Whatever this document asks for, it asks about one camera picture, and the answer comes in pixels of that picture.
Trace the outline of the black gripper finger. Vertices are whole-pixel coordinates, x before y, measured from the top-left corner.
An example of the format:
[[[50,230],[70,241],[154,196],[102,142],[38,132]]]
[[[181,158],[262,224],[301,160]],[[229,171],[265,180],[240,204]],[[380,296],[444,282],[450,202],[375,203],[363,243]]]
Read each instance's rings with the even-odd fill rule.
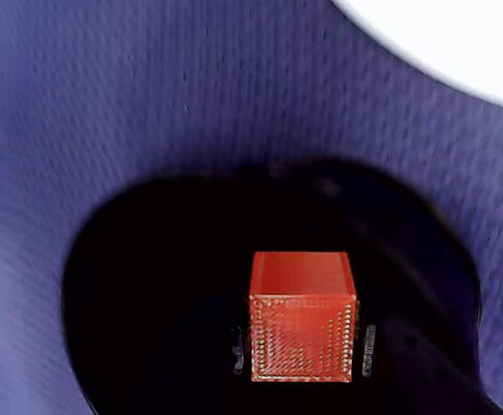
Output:
[[[481,384],[479,305],[388,297],[360,302],[361,366],[369,414],[501,414]]]
[[[238,414],[245,388],[245,335],[240,326],[179,327],[160,363],[163,407],[173,414]]]

